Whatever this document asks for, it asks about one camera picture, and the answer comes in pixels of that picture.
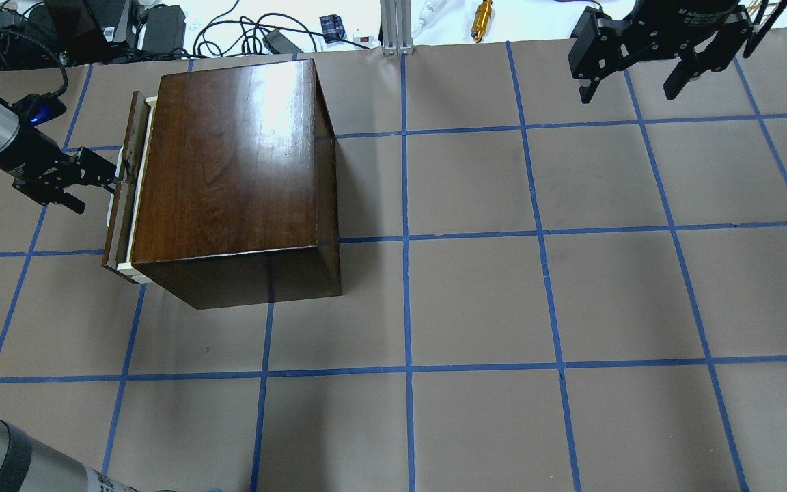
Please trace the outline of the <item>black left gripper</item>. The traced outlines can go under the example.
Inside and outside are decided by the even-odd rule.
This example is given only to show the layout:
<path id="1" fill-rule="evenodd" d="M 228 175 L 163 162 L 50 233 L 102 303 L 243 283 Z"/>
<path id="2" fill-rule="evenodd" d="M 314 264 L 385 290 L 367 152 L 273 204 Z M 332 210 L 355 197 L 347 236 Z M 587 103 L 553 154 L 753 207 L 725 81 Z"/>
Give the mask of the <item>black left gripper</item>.
<path id="1" fill-rule="evenodd" d="M 0 170 L 13 177 L 14 189 L 38 205 L 60 205 L 82 215 L 85 202 L 66 188 L 114 187 L 118 168 L 88 148 L 79 148 L 76 155 L 63 153 L 52 138 L 30 127 L 0 150 Z"/>

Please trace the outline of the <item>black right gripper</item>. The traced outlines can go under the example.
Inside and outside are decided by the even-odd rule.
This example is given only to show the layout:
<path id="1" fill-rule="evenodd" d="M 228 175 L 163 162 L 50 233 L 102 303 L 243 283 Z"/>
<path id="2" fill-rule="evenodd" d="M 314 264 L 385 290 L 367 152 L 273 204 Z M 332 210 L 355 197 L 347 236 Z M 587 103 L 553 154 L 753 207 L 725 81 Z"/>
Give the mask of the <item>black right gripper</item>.
<path id="1" fill-rule="evenodd" d="M 622 20 L 587 7 L 572 29 L 569 68 L 588 104 L 612 72 L 677 59 L 663 84 L 666 100 L 675 100 L 703 72 L 725 70 L 754 28 L 737 1 L 637 1 Z"/>

